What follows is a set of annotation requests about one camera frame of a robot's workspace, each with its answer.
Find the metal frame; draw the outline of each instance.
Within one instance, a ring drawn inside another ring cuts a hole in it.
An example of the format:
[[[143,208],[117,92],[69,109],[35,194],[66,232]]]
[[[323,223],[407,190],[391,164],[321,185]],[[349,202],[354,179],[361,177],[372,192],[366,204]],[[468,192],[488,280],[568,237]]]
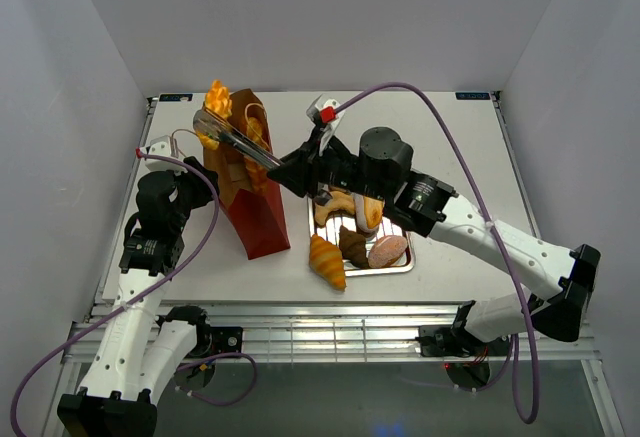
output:
[[[496,117],[502,130],[511,165],[520,188],[523,203],[533,235],[540,237],[522,176],[515,160],[507,131],[507,124],[500,109],[500,101],[491,93]],[[150,99],[141,144],[146,140],[158,98]],[[120,221],[114,235],[109,255],[113,256],[122,233],[126,202],[133,190],[138,163],[134,165],[127,183]],[[72,334],[86,328],[108,313],[110,304],[102,300],[102,292],[109,270],[109,262],[101,276],[95,305],[86,322],[76,324]],[[158,311],[166,315],[174,305],[188,302],[165,302]],[[265,305],[251,303],[211,303],[202,306],[215,325],[242,326],[245,329],[243,350],[260,363],[342,363],[342,362],[442,362],[441,358],[423,358],[414,340],[421,325],[447,325],[453,321],[456,305]],[[56,415],[56,402],[64,392],[76,385],[79,367],[90,362],[98,349],[104,329],[89,334],[73,345],[64,357],[60,379],[52,401],[44,435],[61,435],[61,425]],[[148,345],[158,334],[157,326],[151,331]],[[591,395],[606,436],[624,435],[620,420],[609,393],[602,363],[593,333],[585,322],[580,339],[564,344],[544,336],[538,340],[541,360],[580,360],[591,390]],[[521,360],[529,360],[526,339],[521,341]],[[224,362],[236,365],[236,362]]]

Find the gray wall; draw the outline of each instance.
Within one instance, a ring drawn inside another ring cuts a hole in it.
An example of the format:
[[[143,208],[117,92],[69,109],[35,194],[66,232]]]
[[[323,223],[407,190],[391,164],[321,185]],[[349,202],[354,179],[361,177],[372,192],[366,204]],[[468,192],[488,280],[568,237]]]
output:
[[[147,95],[499,89],[550,0],[93,0]]]
[[[603,260],[589,319],[628,435],[640,435],[640,0],[552,0],[504,89],[545,238]]]
[[[91,0],[0,0],[0,435],[18,381],[91,303],[145,101]],[[20,407],[39,435],[59,359]]]

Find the table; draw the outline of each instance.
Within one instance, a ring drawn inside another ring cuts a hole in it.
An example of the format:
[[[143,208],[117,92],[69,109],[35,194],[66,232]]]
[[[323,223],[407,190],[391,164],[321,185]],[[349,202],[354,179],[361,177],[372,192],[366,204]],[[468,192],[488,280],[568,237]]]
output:
[[[260,92],[268,112],[274,153],[285,155],[308,138],[312,124],[305,115],[320,92]],[[345,102],[355,92],[325,92]],[[531,231],[530,215],[508,151],[506,136],[491,100],[457,100],[453,92],[430,92],[468,161],[489,210],[496,218]],[[204,94],[191,101],[158,102],[145,141],[170,134],[177,128],[191,128],[194,112]],[[351,107],[337,136],[355,152],[360,135],[374,126],[389,126],[413,145],[413,166],[451,185],[471,200],[473,195],[464,174],[428,108],[407,92],[379,92]],[[186,133],[176,134],[187,155],[202,158],[199,141]],[[138,166],[135,180],[147,173]],[[136,211],[135,188],[129,196],[126,217]],[[291,249],[253,261],[230,223],[220,214],[217,228],[204,250],[172,282],[165,302],[247,303],[454,303],[486,299],[513,292],[506,274],[459,249],[413,236],[416,265],[410,272],[349,278],[347,290],[332,290],[308,268],[309,224],[306,199],[282,189]],[[184,231],[188,255],[209,225],[213,206],[194,211]],[[122,226],[117,230],[117,247],[111,260],[102,299],[117,294],[118,262]]]

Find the black label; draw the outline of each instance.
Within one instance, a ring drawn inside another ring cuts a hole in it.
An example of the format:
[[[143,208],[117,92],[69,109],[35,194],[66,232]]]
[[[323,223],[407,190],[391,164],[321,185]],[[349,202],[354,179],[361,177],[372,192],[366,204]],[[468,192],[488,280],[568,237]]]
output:
[[[193,94],[162,94],[160,102],[191,102]]]
[[[458,100],[491,100],[489,92],[456,92]]]

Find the metal tray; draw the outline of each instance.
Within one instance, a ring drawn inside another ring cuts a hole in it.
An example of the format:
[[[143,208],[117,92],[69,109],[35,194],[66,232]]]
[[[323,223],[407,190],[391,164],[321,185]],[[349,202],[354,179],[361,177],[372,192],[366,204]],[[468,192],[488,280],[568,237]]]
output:
[[[309,206],[310,236],[313,234],[318,234],[326,241],[338,245],[338,241],[340,240],[340,226],[344,225],[349,230],[357,230],[355,217],[344,212],[333,212],[329,214],[327,224],[324,227],[320,227],[318,224],[316,224],[316,221],[313,218],[313,201],[311,199],[307,200]],[[367,255],[369,255],[369,250],[371,250],[373,244],[385,235],[401,235],[407,239],[409,245],[407,246],[407,250],[405,251],[404,255],[400,257],[398,261],[391,267],[385,267],[384,269],[359,269],[358,267],[351,264],[351,262],[349,262],[348,260],[345,260],[344,269],[347,277],[380,274],[400,274],[403,272],[409,272],[411,269],[413,269],[413,266],[416,264],[416,258],[415,253],[413,252],[413,246],[411,244],[411,236],[408,232],[405,232],[397,225],[392,224],[391,221],[386,217],[383,217],[377,234],[371,235],[369,238],[367,238]]]

